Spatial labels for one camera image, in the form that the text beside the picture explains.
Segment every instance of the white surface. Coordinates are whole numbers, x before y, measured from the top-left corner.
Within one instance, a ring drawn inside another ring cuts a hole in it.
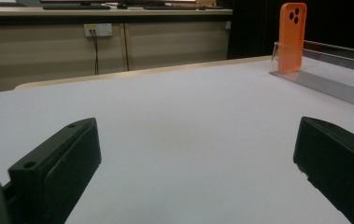
[[[292,162],[301,116],[354,133],[354,105],[270,62],[0,93],[0,181],[68,123],[96,117],[103,162],[68,223],[348,223]]]

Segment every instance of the black curtain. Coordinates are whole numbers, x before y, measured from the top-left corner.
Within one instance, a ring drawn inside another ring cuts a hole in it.
[[[354,49],[354,0],[234,0],[228,59],[270,55],[286,2],[307,4],[304,39]]]

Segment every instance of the cabinet door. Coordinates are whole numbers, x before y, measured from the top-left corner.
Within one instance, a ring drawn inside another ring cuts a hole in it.
[[[126,70],[120,25],[98,37],[99,73]],[[0,91],[28,82],[94,75],[95,47],[82,24],[0,26]]]
[[[129,70],[226,60],[226,21],[126,24]]]

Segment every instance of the power socket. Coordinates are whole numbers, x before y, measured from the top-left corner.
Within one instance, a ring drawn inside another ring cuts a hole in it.
[[[85,36],[92,37],[92,33],[90,31],[93,31],[96,36],[100,36],[100,29],[98,24],[84,24]]]
[[[92,33],[95,32],[96,36],[110,36],[112,34],[112,24],[111,23],[100,23],[100,24],[84,24],[84,34],[87,37],[92,37]]]

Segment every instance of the phone case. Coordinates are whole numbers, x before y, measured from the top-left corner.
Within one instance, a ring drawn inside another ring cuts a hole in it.
[[[302,48],[307,6],[305,3],[286,3],[279,17],[278,71],[294,72],[302,66]]]

